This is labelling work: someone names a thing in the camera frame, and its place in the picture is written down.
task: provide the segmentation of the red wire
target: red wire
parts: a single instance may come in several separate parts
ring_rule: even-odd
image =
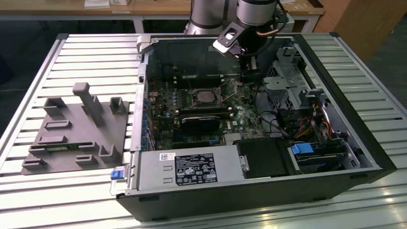
[[[299,131],[303,129],[303,122],[307,120],[308,118],[303,118],[303,120],[299,123]]]

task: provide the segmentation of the floor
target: floor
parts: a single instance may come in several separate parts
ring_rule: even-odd
[[[149,32],[168,28],[164,21],[145,24]],[[181,31],[186,21],[171,26]],[[0,21],[0,60],[5,61],[15,76],[0,84],[0,135],[9,123],[15,110],[24,97],[31,81],[41,66],[48,50],[59,33],[131,33],[135,32],[131,21],[51,21],[48,28],[37,21]],[[407,17],[396,25],[392,34],[367,62],[375,75],[382,80],[403,106],[407,106]]]

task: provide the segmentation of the wooden cabinet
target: wooden cabinet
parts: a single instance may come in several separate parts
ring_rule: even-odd
[[[339,33],[363,61],[378,46],[407,11],[407,0],[319,0],[326,14],[314,32]]]

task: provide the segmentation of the motherboard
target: motherboard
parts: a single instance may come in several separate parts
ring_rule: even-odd
[[[240,83],[239,75],[152,79],[148,89],[156,150],[224,146],[264,137],[252,85]]]

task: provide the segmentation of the barcode sticker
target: barcode sticker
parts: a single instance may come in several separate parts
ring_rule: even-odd
[[[173,160],[176,157],[175,153],[160,154],[160,161]]]

